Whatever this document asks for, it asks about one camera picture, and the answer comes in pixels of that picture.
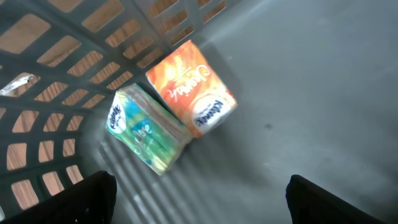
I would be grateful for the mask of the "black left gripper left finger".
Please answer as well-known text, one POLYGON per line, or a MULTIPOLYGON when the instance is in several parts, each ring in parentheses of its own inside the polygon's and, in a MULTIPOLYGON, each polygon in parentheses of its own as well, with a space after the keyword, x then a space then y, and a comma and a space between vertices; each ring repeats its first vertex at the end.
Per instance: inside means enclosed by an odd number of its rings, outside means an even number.
POLYGON ((74 186, 22 213, 7 218, 8 224, 110 224, 116 204, 115 176, 98 171, 74 186))

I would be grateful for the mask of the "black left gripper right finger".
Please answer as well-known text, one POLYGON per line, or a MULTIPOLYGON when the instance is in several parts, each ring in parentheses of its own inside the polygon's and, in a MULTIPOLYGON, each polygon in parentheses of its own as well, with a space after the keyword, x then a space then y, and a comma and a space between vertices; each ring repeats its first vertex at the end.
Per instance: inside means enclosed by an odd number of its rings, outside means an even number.
POLYGON ((285 191, 293 224, 383 224, 301 175, 292 175, 285 191))

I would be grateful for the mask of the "green tissue pack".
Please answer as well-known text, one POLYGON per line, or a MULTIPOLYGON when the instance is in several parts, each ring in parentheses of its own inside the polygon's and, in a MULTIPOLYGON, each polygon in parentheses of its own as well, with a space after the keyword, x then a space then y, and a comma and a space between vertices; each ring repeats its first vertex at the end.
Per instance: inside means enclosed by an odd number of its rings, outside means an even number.
POLYGON ((170 169, 193 139, 184 124, 136 83, 116 91, 106 128, 158 175, 170 169))

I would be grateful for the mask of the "orange tissue pack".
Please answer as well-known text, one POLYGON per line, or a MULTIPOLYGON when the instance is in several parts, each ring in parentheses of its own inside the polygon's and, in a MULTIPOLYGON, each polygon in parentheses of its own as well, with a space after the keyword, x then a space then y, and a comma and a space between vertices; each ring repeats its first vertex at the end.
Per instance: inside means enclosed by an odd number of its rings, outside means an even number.
POLYGON ((147 71, 146 77, 196 138, 215 128, 238 105, 234 95, 190 40, 147 71))

